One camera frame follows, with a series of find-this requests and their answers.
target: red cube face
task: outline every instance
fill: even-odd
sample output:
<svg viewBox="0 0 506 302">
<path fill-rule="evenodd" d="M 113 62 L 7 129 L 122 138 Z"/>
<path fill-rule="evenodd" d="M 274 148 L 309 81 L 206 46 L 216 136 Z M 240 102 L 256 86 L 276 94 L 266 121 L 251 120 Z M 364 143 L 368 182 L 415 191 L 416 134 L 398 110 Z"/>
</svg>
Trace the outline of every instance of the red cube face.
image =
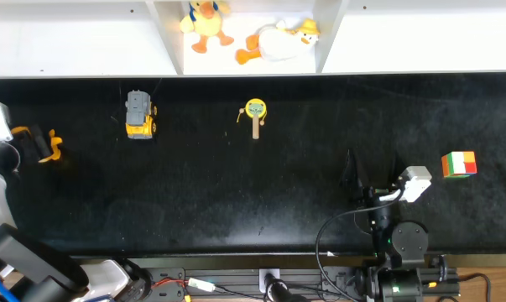
<svg viewBox="0 0 506 302">
<path fill-rule="evenodd" d="M 477 173 L 477 163 L 465 163 L 465 173 L 476 174 Z"/>
</svg>

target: yellow hat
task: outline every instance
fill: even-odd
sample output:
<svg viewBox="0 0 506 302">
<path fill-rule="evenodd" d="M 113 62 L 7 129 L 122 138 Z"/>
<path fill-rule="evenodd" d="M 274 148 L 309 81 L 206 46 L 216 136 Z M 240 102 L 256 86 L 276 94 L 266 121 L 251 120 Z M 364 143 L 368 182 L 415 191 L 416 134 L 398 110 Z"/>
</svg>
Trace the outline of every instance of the yellow hat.
<svg viewBox="0 0 506 302">
<path fill-rule="evenodd" d="M 300 31 L 301 33 L 305 34 L 320 34 L 318 29 L 316 28 L 316 21 L 309 18 L 303 22 L 303 25 L 301 25 L 301 27 L 298 28 L 297 31 Z"/>
</svg>

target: wooden handle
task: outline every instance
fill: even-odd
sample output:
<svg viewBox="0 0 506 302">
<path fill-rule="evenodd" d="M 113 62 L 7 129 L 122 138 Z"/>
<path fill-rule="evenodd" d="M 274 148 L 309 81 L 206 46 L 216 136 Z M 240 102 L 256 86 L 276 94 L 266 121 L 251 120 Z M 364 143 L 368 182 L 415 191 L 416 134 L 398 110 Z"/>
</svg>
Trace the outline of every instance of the wooden handle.
<svg viewBox="0 0 506 302">
<path fill-rule="evenodd" d="M 253 115 L 253 139 L 260 138 L 260 118 L 258 114 Z"/>
</svg>

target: wooden floor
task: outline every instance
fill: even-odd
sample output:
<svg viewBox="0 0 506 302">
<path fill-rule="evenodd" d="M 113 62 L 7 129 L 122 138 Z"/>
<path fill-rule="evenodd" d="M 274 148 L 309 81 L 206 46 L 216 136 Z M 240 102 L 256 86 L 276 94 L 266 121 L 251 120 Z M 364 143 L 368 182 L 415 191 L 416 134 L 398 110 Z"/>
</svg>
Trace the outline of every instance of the wooden floor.
<svg viewBox="0 0 506 302">
<path fill-rule="evenodd" d="M 485 273 L 491 280 L 492 301 L 506 302 L 506 268 L 459 268 L 460 276 L 472 273 Z M 5 285 L 10 287 L 21 276 L 11 273 L 5 280 Z M 462 283 L 462 296 L 455 297 L 460 302 L 486 302 L 486 281 L 476 278 Z M 436 302 L 438 298 L 426 298 L 425 302 Z M 194 302 L 214 302 L 213 299 L 193 299 Z M 248 302 L 250 299 L 225 299 L 224 302 Z"/>
</svg>

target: blue vest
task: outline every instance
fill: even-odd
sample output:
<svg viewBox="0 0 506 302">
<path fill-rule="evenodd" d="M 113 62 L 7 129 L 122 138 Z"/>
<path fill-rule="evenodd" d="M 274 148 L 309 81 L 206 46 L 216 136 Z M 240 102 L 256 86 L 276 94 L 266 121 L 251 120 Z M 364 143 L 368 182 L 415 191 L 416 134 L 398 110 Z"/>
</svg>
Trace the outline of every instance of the blue vest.
<svg viewBox="0 0 506 302">
<path fill-rule="evenodd" d="M 217 6 L 217 3 L 215 1 L 213 2 L 213 9 L 215 9 L 216 11 L 219 10 L 219 7 Z M 195 12 L 195 9 L 191 5 L 191 3 L 189 3 L 189 18 L 191 18 L 191 21 L 195 22 L 196 18 L 195 18 L 195 14 L 193 14 L 193 12 Z"/>
</svg>

